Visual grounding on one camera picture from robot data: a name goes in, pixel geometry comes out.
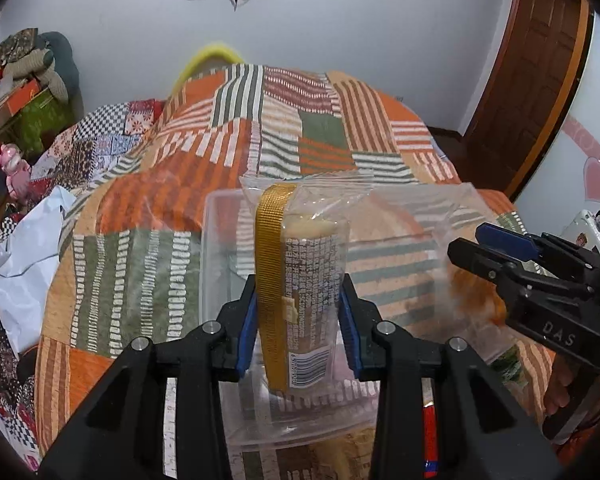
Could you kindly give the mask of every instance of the bed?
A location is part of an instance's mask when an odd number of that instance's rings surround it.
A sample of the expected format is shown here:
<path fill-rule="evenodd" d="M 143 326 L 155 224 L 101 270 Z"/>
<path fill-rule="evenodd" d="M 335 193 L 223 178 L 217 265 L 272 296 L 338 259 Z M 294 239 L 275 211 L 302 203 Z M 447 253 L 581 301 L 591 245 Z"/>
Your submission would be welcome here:
<path fill-rule="evenodd" d="M 19 455 L 37 467 L 135 336 L 161 342 L 198 325 L 208 193 L 239 187 L 245 173 L 356 168 L 382 182 L 460 182 L 416 114 L 339 72 L 233 65 L 188 80 L 164 105 L 109 105 L 65 130 L 32 174 L 40 196 L 61 185 L 77 200 L 62 228 L 35 374 L 24 384 L 0 329 L 0 418 Z M 502 193 L 480 194 L 500 225 L 524 232 Z M 20 218 L 7 216 L 0 239 Z M 552 355 L 528 340 L 516 346 L 528 382 L 518 400 L 540 423 Z M 368 428 L 291 449 L 232 450 L 234 478 L 365 478 L 372 442 Z"/>

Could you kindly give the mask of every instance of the barcode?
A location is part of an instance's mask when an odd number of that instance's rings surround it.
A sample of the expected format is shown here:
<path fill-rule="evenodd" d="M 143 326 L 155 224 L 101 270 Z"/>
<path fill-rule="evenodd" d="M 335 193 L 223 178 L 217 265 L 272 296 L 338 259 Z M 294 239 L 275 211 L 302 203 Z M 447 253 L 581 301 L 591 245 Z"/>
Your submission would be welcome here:
<path fill-rule="evenodd" d="M 289 386 L 308 388 L 327 374 L 331 347 L 323 346 L 306 354 L 289 352 Z"/>

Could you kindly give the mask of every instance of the wall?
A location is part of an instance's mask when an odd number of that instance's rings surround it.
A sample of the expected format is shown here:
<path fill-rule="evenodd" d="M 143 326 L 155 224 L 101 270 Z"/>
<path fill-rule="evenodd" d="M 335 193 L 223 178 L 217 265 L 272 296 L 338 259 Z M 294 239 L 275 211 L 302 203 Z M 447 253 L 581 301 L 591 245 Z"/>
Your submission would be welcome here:
<path fill-rule="evenodd" d="M 74 47 L 86 111 L 165 97 L 190 57 L 224 41 L 255 63 L 343 70 L 456 129 L 502 0 L 9 0 L 0 40 L 59 30 Z"/>
<path fill-rule="evenodd" d="M 471 119 L 474 117 L 475 109 L 480 103 L 480 99 L 482 98 L 484 89 L 486 88 L 487 83 L 489 81 L 489 77 L 491 76 L 491 70 L 493 69 L 493 65 L 496 63 L 496 57 L 498 57 L 498 51 L 500 50 L 500 45 L 502 44 L 504 31 L 507 28 L 507 22 L 509 21 L 509 13 L 511 11 L 512 1 L 513 0 L 502 0 L 500 3 L 500 12 L 496 21 L 493 38 L 491 39 L 491 44 L 489 46 L 489 51 L 487 52 L 487 56 L 484 61 L 484 66 L 482 67 L 482 72 L 480 73 L 480 77 L 478 78 L 478 83 L 475 86 L 474 93 L 469 99 L 469 104 L 466 107 L 464 116 L 462 117 L 458 125 L 458 132 L 461 135 L 464 135 L 467 129 L 469 128 Z"/>
<path fill-rule="evenodd" d="M 577 136 L 573 135 L 574 123 L 580 129 Z M 572 137 L 579 140 L 582 148 Z M 589 209 L 594 214 L 600 209 L 600 202 L 586 200 L 583 178 L 584 165 L 596 152 L 600 152 L 599 16 L 594 22 L 589 55 L 568 120 L 516 200 L 520 216 L 530 232 L 545 231 L 559 235 L 581 209 Z M 590 162 L 595 162 L 594 157 L 591 158 Z"/>

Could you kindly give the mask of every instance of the wooden door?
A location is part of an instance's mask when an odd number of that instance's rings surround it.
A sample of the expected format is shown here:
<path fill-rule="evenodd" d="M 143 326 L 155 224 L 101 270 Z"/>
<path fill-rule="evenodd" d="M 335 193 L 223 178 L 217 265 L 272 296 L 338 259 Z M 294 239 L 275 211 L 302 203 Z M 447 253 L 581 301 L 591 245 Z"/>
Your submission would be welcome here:
<path fill-rule="evenodd" d="M 464 136 L 475 187 L 520 192 L 573 98 L 586 0 L 514 0 L 494 69 Z"/>

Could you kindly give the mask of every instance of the pink figurine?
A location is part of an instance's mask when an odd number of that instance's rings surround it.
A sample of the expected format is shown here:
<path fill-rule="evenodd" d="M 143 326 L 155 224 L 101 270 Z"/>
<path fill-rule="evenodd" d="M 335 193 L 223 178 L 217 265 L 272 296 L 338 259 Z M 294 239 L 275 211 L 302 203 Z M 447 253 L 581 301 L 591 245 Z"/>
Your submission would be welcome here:
<path fill-rule="evenodd" d="M 31 167 L 20 156 L 15 144 L 3 144 L 0 147 L 0 166 L 7 174 L 7 190 L 13 200 L 24 202 L 29 195 Z"/>

